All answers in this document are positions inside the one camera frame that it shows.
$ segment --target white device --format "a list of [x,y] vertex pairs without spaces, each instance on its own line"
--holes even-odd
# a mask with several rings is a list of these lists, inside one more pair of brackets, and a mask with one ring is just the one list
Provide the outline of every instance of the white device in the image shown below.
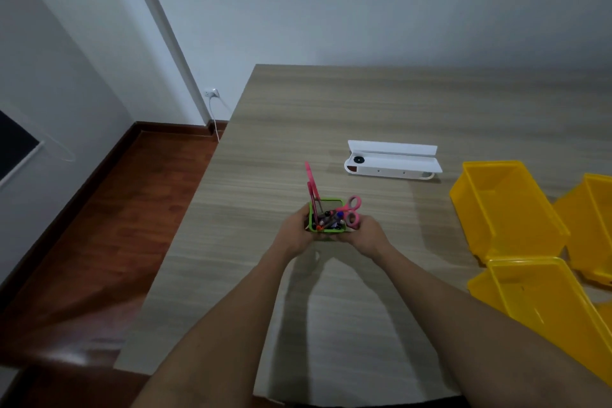
[[437,145],[348,141],[348,147],[345,170],[350,174],[428,180],[442,172],[434,157]]

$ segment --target electrical outlet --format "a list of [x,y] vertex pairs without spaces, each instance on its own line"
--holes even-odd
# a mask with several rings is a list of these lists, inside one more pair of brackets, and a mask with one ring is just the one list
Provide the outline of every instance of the electrical outlet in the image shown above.
[[219,91],[215,88],[204,89],[204,97],[212,98],[212,97],[221,97],[219,95]]

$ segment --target person's right hand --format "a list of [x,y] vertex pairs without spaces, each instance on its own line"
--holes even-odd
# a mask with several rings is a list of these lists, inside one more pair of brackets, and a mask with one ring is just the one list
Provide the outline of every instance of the person's right hand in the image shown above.
[[333,235],[332,238],[351,244],[359,253],[375,262],[379,259],[382,250],[390,246],[381,225],[376,219],[367,215],[359,215],[359,229],[342,232]]

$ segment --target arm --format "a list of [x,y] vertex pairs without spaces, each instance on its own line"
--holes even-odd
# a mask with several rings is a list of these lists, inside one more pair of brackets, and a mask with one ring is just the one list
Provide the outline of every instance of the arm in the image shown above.
[[256,267],[180,340],[133,408],[249,405],[281,277],[316,236],[304,230],[308,212],[285,219]]
[[380,266],[473,407],[612,406],[612,389],[546,339],[412,263],[361,217],[340,234]]

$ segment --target table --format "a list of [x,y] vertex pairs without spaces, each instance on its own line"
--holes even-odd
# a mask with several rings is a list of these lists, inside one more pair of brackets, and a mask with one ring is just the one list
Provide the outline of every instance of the table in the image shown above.
[[[256,264],[281,220],[358,194],[407,257],[454,286],[482,269],[448,191],[470,160],[518,159],[554,199],[612,174],[612,81],[564,72],[257,65],[116,368],[151,374]],[[433,144],[431,181],[349,175],[347,140]],[[607,293],[589,289],[595,299]],[[392,284],[350,246],[315,243],[289,266],[255,394],[317,405],[410,403],[456,393]]]

